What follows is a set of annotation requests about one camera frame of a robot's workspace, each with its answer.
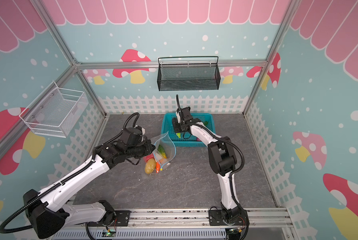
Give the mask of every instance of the black wire mesh basket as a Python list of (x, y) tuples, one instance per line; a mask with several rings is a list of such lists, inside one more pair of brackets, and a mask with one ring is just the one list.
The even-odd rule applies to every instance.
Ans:
[(159, 91), (218, 90), (217, 56), (158, 58)]

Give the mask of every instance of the wall-mounted basket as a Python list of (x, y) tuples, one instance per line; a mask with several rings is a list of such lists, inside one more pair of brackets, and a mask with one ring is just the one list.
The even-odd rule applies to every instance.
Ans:
[(54, 137), (67, 137), (71, 129), (86, 109), (88, 100), (86, 93), (71, 89), (50, 89), (34, 107), (30, 106), (19, 117), (35, 134)]
[(158, 58), (159, 91), (219, 89), (218, 59), (217, 56)]

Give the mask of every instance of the gray marble tabletop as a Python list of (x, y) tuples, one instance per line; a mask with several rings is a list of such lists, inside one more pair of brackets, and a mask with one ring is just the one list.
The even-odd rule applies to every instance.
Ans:
[[(110, 115), (100, 142), (118, 134), (129, 115)], [(243, 207), (275, 207), (242, 114), (213, 114), (218, 135), (229, 136), (243, 152), (244, 168), (235, 174), (236, 191)], [(137, 124), (146, 136), (160, 135), (163, 114), (141, 114)], [(81, 189), (74, 204), (107, 200), (117, 209), (220, 207), (217, 175), (211, 170), (206, 147), (177, 147), (171, 165), (159, 174), (147, 176), (144, 162), (125, 161)]]

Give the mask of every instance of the teal plastic basket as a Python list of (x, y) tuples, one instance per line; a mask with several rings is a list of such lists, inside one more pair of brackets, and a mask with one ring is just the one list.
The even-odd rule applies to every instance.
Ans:
[[(191, 113), (194, 118), (199, 118), (203, 123), (208, 122), (207, 128), (212, 132), (215, 132), (214, 118), (209, 113)], [(183, 133), (181, 133), (181, 138), (178, 138), (174, 132), (174, 127), (172, 126), (172, 119), (176, 118), (175, 113), (166, 113), (163, 118), (162, 131), (161, 134), (168, 131), (168, 136), (175, 144), (176, 147), (205, 147), (203, 142), (196, 141), (195, 136), (191, 136), (189, 139), (183, 139)]]

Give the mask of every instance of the white wire mesh basket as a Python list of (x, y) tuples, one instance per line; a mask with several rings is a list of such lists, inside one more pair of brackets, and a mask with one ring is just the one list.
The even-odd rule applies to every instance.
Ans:
[(85, 92), (59, 88), (54, 84), (55, 88), (29, 109), (36, 98), (19, 117), (35, 134), (67, 137), (86, 109), (88, 100)]

